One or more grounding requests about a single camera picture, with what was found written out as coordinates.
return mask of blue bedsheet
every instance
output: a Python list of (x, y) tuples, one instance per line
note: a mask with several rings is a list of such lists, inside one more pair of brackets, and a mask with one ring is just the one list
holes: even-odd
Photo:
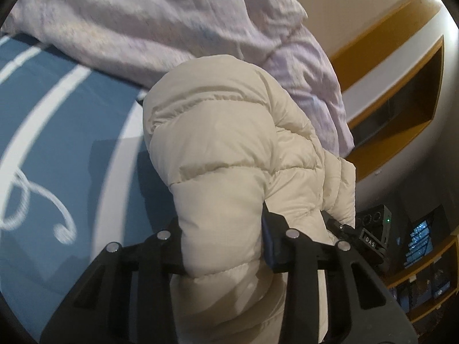
[(28, 36), (0, 38), (0, 289), (38, 340), (109, 241), (175, 215), (142, 135), (143, 91)]

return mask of camera lens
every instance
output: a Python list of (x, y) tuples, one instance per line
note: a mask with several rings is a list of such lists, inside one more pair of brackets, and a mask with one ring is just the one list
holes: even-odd
[(373, 215), (373, 221), (379, 222), (381, 220), (381, 212), (377, 212)]
[(371, 215), (363, 216), (363, 226), (368, 225), (371, 221)]

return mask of shelf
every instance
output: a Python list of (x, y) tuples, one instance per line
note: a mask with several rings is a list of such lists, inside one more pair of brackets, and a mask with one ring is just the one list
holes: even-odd
[(432, 264), (439, 256), (443, 255), (446, 251), (448, 251), (451, 247), (456, 246), (456, 250), (458, 248), (458, 237), (455, 235), (450, 235), (444, 241), (442, 241), (437, 247), (433, 249), (430, 254), (424, 256), (421, 260), (414, 263), (409, 268), (392, 275), (391, 277), (385, 278), (384, 284), (387, 288), (393, 288), (402, 284), (404, 281), (409, 280), (410, 277), (418, 274), (421, 270), (428, 267)]
[(443, 63), (441, 37), (400, 81), (349, 122), (360, 143), (347, 157), (356, 167), (357, 181), (398, 154), (433, 120)]
[(408, 0), (331, 57), (344, 92), (406, 43), (439, 11), (438, 0)]
[(433, 298), (431, 300), (426, 301), (424, 304), (421, 304), (419, 307), (414, 308), (412, 311), (407, 313), (407, 317), (411, 323), (415, 323), (416, 321), (424, 318), (429, 313), (437, 309), (441, 304), (443, 304), (446, 300), (448, 300), (451, 296), (457, 293), (457, 288), (449, 288), (445, 291), (443, 295), (439, 298)]

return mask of quilted fabric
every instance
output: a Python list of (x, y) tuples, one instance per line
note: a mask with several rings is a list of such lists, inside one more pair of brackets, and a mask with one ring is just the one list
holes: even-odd
[[(151, 161), (174, 196), (187, 277), (172, 280), (182, 343), (277, 343), (285, 278), (261, 258), (261, 212), (333, 244), (321, 210), (354, 225), (355, 168), (325, 151), (266, 71), (228, 55), (167, 73), (144, 101)], [(327, 321), (320, 278), (320, 335)]]

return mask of black mount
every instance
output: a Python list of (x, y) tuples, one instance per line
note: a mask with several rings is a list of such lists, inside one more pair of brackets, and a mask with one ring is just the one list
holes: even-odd
[(384, 262), (387, 254), (386, 245), (368, 229), (364, 227), (354, 229), (346, 224), (341, 225), (325, 211), (322, 211), (322, 217), (327, 229), (338, 239), (345, 240), (354, 246), (371, 266)]
[[(265, 204), (262, 235), (268, 266), (289, 273), (280, 344), (317, 344), (317, 270), (325, 270), (327, 281), (326, 343), (417, 343), (400, 306), (350, 243), (313, 242)], [(51, 317), (40, 343), (132, 344), (129, 299), (132, 273), (138, 271), (137, 343), (177, 344), (169, 282), (171, 274), (185, 274), (180, 239), (175, 218), (168, 230), (139, 245), (107, 245)]]

